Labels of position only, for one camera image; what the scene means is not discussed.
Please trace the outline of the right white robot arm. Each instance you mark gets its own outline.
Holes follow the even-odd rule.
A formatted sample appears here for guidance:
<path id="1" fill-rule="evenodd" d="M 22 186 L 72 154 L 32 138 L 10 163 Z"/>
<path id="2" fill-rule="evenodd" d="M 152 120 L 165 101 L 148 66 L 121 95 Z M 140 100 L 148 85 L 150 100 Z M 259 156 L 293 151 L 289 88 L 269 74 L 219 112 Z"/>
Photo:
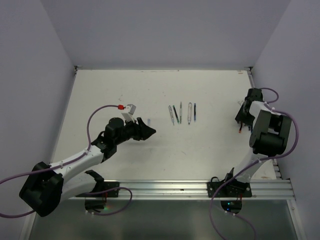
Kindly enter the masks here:
<path id="1" fill-rule="evenodd" d="M 250 149 L 244 159 L 225 176 L 222 189 L 231 197 L 241 190 L 240 183 L 250 182 L 265 161 L 285 152 L 292 124 L 288 115 L 275 111 L 264 101 L 261 88 L 248 90 L 235 121 L 249 127 Z"/>

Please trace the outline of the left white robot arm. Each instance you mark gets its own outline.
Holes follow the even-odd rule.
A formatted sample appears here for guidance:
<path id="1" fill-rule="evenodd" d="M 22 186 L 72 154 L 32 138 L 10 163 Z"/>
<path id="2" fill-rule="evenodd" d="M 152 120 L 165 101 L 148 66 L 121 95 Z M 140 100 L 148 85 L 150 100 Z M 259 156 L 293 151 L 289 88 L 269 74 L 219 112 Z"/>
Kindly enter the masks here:
<path id="1" fill-rule="evenodd" d="M 139 117 L 136 121 L 109 120 L 90 149 L 78 157 L 69 157 L 53 165 L 37 163 L 22 186 L 19 197 L 41 217 L 48 216 L 64 200 L 79 195 L 105 197 L 107 192 L 117 193 L 119 186 L 110 187 L 93 166 L 111 158 L 118 145 L 128 141 L 145 141 L 157 131 Z"/>

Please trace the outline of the green barrel pen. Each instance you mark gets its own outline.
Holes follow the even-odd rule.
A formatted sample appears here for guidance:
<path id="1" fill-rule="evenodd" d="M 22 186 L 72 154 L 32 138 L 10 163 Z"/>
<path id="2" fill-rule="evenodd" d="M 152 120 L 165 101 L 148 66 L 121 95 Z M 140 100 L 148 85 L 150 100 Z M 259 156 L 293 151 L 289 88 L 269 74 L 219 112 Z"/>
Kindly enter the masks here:
<path id="1" fill-rule="evenodd" d="M 173 111 L 174 111 L 174 115 L 175 115 L 177 124 L 180 124 L 180 119 L 178 117 L 178 113 L 177 113 L 176 107 L 174 105 L 172 107 L 173 107 Z"/>

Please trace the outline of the clear slim pen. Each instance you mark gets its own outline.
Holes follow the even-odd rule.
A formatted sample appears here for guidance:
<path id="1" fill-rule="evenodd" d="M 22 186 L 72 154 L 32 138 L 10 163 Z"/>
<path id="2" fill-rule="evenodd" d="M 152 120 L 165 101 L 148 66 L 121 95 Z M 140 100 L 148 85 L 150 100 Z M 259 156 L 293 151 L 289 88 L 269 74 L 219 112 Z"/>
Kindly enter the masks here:
<path id="1" fill-rule="evenodd" d="M 174 126 L 175 125 L 175 120 L 174 120 L 174 115 L 173 115 L 173 110 L 172 110 L 171 105 L 168 106 L 168 110 L 169 110 L 171 122 L 172 122 L 172 124 Z"/>

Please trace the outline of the clear grey pen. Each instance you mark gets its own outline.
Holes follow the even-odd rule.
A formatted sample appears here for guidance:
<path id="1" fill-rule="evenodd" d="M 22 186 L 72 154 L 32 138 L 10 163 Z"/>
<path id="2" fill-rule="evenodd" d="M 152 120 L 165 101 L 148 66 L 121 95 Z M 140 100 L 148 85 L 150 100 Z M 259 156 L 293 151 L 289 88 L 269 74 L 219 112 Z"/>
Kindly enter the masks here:
<path id="1" fill-rule="evenodd" d="M 180 101 L 179 104 L 179 122 L 182 123 L 182 115 L 183 115 L 183 107 L 182 107 L 182 101 Z"/>

